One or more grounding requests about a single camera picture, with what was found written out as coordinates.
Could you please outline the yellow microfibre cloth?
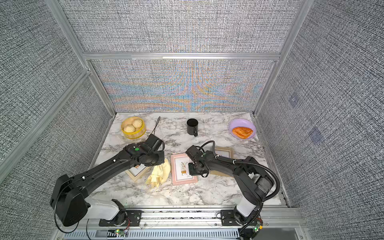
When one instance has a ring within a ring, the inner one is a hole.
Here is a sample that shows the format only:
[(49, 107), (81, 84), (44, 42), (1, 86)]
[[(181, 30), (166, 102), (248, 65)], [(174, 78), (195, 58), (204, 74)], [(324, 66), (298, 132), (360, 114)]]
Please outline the yellow microfibre cloth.
[(146, 180), (146, 185), (150, 185), (151, 188), (158, 188), (161, 184), (165, 183), (171, 173), (171, 164), (167, 158), (164, 163), (154, 166), (152, 173)]

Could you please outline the pink picture frame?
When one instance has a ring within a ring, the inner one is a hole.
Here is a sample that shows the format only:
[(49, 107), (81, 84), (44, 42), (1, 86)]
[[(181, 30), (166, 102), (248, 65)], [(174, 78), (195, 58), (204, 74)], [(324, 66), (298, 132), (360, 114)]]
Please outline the pink picture frame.
[(173, 185), (194, 184), (198, 182), (196, 176), (190, 175), (189, 163), (191, 162), (187, 154), (171, 155)]

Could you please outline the wooden picture frame deer print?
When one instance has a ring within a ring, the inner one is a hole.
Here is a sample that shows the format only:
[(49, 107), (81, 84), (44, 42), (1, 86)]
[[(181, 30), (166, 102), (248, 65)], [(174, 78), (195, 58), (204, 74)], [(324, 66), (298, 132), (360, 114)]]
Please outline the wooden picture frame deer print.
[[(234, 157), (234, 151), (231, 148), (215, 147), (215, 153), (226, 158), (232, 159)], [(232, 176), (218, 171), (210, 171), (210, 174), (232, 178)]]

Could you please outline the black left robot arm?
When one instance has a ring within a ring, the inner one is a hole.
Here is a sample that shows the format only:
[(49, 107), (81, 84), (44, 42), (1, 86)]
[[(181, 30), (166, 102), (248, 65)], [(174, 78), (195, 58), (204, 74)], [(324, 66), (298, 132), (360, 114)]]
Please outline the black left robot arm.
[(116, 175), (135, 166), (158, 166), (165, 162), (165, 143), (151, 134), (146, 141), (125, 146), (102, 164), (73, 177), (60, 176), (55, 183), (50, 205), (54, 220), (70, 227), (82, 220), (92, 204), (86, 198)]

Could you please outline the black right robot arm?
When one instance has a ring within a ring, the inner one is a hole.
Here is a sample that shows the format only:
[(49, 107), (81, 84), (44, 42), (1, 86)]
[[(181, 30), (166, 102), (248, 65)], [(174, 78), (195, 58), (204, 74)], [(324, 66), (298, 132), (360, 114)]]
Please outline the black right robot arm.
[(216, 171), (235, 179), (243, 197), (230, 218), (243, 227), (254, 222), (260, 216), (264, 203), (280, 191), (277, 174), (253, 157), (231, 159), (217, 154), (215, 150), (205, 151), (195, 145), (189, 147), (186, 154), (192, 161), (188, 164), (190, 175), (206, 178)]

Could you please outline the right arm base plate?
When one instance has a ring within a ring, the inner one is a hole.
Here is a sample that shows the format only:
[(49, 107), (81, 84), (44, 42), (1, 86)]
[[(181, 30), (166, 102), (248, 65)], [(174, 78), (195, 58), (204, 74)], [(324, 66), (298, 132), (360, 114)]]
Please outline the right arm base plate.
[(257, 211), (252, 211), (248, 217), (244, 217), (238, 210), (221, 210), (220, 219), (223, 226), (262, 226), (264, 224), (261, 215), (256, 217)]

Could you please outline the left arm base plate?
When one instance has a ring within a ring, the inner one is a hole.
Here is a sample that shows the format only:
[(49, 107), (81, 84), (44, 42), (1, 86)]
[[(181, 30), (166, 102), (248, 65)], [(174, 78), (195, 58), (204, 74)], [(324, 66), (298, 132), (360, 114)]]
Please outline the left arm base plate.
[(138, 227), (142, 218), (141, 210), (119, 211), (112, 220), (101, 219), (99, 227)]

